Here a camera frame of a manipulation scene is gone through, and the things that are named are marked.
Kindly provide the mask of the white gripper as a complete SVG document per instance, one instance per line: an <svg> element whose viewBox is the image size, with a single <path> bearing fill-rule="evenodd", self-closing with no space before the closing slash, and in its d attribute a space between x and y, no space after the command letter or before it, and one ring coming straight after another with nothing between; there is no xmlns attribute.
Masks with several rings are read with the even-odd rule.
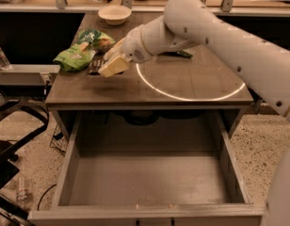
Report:
<svg viewBox="0 0 290 226"><path fill-rule="evenodd" d="M135 63L144 63L152 58L143 44L141 31L141 26L134 28L105 53L106 62L100 67L99 75L110 77L126 71L130 62L125 59L125 56Z"/></svg>

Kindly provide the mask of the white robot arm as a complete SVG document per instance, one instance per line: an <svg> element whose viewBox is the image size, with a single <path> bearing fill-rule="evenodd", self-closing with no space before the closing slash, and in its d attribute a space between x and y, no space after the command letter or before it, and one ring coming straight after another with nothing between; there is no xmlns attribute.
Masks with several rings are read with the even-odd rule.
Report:
<svg viewBox="0 0 290 226"><path fill-rule="evenodd" d="M131 30L105 56L109 77L164 52L204 45L290 122L290 51L214 15L201 0L169 0L163 15Z"/></svg>

